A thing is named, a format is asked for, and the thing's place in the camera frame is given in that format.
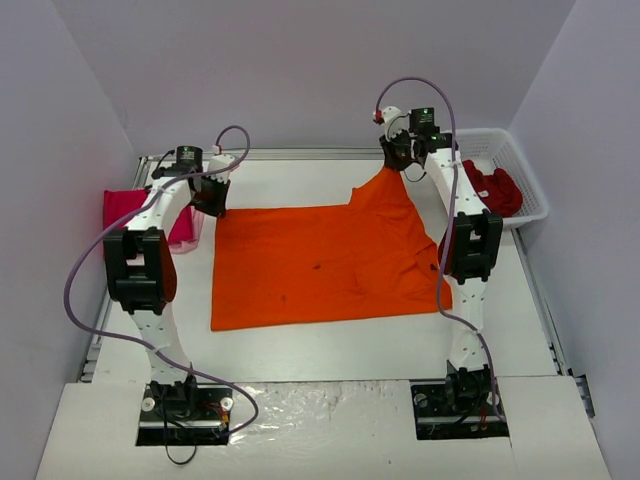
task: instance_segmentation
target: pink cloth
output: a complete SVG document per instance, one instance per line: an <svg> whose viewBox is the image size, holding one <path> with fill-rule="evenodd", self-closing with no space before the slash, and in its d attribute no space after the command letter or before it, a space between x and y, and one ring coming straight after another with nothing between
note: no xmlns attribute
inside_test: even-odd
<svg viewBox="0 0 640 480"><path fill-rule="evenodd" d="M106 227L113 222L140 208L147 199L143 189L120 192L104 192L103 224ZM192 207L185 207L169 233L169 246L174 253L184 253L195 248L202 229L202 214L194 212Z"/></svg>

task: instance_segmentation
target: white wall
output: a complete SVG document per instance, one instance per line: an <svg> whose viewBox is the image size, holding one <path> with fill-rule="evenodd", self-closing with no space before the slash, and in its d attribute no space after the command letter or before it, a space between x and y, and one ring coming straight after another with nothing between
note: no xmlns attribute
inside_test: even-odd
<svg viewBox="0 0 640 480"><path fill-rule="evenodd" d="M524 231L614 478L640 471L640 3L578 0L511 125L551 204Z"/></svg>
<svg viewBox="0 0 640 480"><path fill-rule="evenodd" d="M0 477L34 478L62 386L87 337L62 308L64 278L101 226L102 190L135 156L49 0L0 3ZM75 289L95 320L101 254Z"/></svg>
<svg viewBox="0 0 640 480"><path fill-rule="evenodd" d="M411 74L445 88L460 126L506 128L574 0L54 3L149 154L210 146L229 122L256 146L373 146L377 95ZM388 97L404 108L435 99L417 85Z"/></svg>

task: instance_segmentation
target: white laundry basket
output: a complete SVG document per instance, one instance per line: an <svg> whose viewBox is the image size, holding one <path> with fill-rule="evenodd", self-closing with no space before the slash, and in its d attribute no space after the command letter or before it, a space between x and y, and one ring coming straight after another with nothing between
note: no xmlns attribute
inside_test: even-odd
<svg viewBox="0 0 640 480"><path fill-rule="evenodd" d="M473 160L484 174L503 168L522 192L522 208L513 217L504 219L506 228L518 228L549 214L542 189L509 132L501 128L474 128L460 129L457 133L463 160Z"/></svg>

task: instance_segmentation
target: orange cloth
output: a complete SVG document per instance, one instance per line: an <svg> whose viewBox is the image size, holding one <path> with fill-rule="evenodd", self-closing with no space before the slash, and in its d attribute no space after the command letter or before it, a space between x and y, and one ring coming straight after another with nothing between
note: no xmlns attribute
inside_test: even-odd
<svg viewBox="0 0 640 480"><path fill-rule="evenodd" d="M398 172L347 205L229 210L216 225L212 330L437 311L437 246ZM451 292L443 289L445 308Z"/></svg>

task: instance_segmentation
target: white table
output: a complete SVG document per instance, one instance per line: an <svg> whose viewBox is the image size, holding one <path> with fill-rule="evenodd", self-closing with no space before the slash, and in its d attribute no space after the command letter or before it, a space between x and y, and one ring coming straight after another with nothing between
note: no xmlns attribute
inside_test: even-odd
<svg viewBox="0 0 640 480"><path fill-rule="evenodd" d="M228 207L346 203L351 189L366 183L382 166L378 150L307 152L254 153L232 175ZM292 159L268 160L285 155ZM446 215L435 186L425 178L407 183L407 188L427 233L439 242ZM212 332L215 225L215 219L207 219L198 248L174 256L178 273L174 315L185 352L195 367L236 382L444 378L451 323L439 314ZM486 299L485 334L496 373L555 375L509 231L503 235ZM107 328L139 335L119 305L110 310ZM139 346L104 339L94 382L145 382L149 375L146 353Z"/></svg>
<svg viewBox="0 0 640 480"><path fill-rule="evenodd" d="M343 161L334 151L279 155L296 161L257 161L269 153L255 152L233 174L229 207L344 203L381 164L368 150L342 151ZM423 181L409 192L438 241L445 215L435 189ZM417 441L406 379L444 376L448 321L411 315L213 333L214 231L208 221L198 249L175 257L174 312L194 365L245 383L261 407L258 421L226 447L200 447L186 467L172 465L162 447L135 447L146 354L105 339L93 383L64 390L38 480L609 478L573 379L556 375L509 232L487 293L486 336L510 438ZM138 332L118 306L107 326ZM303 383L263 383L293 381ZM251 410L234 397L237 424ZM172 449L178 459L189 453Z"/></svg>

